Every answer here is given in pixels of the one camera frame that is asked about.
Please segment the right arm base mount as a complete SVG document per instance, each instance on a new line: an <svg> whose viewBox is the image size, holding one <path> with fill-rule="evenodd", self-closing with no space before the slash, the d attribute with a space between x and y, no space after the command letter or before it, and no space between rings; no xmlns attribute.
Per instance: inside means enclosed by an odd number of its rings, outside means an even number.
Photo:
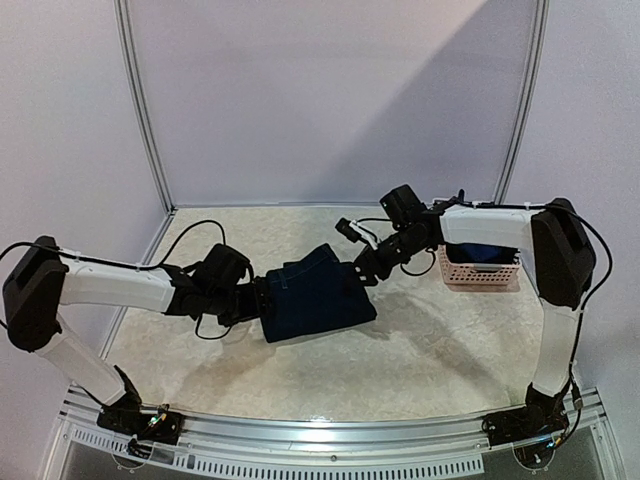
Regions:
<svg viewBox="0 0 640 480"><path fill-rule="evenodd" d="M556 451L573 436L581 420L582 395L572 398L576 418L569 420L563 406L545 410L541 405L525 405L485 415L481 429L489 445L511 444L517 463L530 471L547 468Z"/></svg>

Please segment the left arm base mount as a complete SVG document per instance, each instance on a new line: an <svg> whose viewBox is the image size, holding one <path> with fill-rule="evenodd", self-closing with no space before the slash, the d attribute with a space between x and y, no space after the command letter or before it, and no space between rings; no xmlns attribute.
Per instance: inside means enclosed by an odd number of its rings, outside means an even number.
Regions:
<svg viewBox="0 0 640 480"><path fill-rule="evenodd" d="M103 406L97 426L123 435L135 436L139 441L176 445L182 433L185 416L160 406L154 414L143 413L142 400L137 393L126 392L114 404Z"/></svg>

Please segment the dark blue denim jeans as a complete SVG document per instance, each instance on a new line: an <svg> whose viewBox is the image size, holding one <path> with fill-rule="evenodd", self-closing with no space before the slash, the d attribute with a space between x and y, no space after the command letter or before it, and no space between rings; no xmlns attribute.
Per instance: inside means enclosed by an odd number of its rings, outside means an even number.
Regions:
<svg viewBox="0 0 640 480"><path fill-rule="evenodd" d="M267 342L354 327L377 311L355 268L322 244L302 259L266 273L267 309L261 327Z"/></svg>

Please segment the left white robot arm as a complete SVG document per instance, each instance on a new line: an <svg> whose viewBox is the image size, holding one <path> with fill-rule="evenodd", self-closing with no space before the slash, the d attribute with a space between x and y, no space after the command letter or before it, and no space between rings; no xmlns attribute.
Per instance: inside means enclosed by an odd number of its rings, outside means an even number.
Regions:
<svg viewBox="0 0 640 480"><path fill-rule="evenodd" d="M248 258L216 244L187 267L134 265L90 258L59 247L49 236L26 243L26 252L2 286L11 344L61 370L108 410L128 434L148 426L148 412L134 398L123 373L86 346L62 319L65 305L142 309L166 316L206 315L230 328L258 318L268 305L264 283Z"/></svg>

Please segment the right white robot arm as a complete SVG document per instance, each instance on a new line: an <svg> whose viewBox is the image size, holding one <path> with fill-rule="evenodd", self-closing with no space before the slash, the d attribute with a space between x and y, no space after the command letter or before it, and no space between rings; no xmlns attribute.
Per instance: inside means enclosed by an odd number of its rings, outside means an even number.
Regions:
<svg viewBox="0 0 640 480"><path fill-rule="evenodd" d="M543 309L543 330L533 391L558 395L570 381L581 317L591 290L596 253L570 201L543 205L470 202L462 194L425 204L408 185L390 191L381 206L393 234L380 240L356 220L336 228L362 242L354 266L361 282L375 286L421 251L474 244L515 250Z"/></svg>

